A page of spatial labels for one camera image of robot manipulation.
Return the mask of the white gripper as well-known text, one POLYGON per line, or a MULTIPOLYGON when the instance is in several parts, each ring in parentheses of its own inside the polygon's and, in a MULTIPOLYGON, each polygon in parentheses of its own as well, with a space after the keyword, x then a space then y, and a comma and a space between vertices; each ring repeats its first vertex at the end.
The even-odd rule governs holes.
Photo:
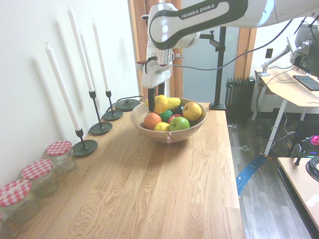
POLYGON ((159 95, 164 95, 165 81, 172 75, 172 62, 166 66, 161 66, 155 61, 144 65, 142 69, 142 86, 148 89, 149 111, 155 109, 156 86, 159 85, 159 95))

